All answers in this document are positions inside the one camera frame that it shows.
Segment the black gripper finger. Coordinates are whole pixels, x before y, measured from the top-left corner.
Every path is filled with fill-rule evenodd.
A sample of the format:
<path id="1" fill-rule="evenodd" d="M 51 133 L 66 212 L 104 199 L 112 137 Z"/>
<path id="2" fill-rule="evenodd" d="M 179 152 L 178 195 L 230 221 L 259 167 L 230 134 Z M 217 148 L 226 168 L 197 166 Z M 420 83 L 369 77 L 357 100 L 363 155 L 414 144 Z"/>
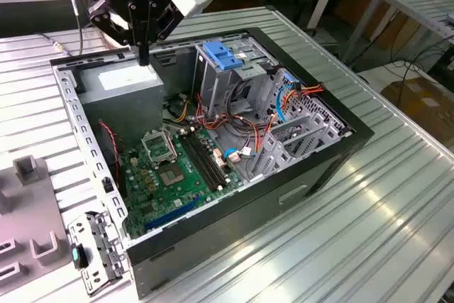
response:
<path id="1" fill-rule="evenodd" d="M 110 39 L 122 46 L 129 46 L 135 53 L 139 65 L 144 65 L 144 43 L 140 30 L 128 23 L 128 27 L 120 26 L 112 19 L 106 0 L 98 0 L 89 7 L 89 19 Z"/>
<path id="2" fill-rule="evenodd" d="M 183 19 L 179 9 L 170 2 L 165 7 L 149 3 L 143 46 L 143 64 L 150 64 L 150 46 L 157 41 L 165 40 Z"/>

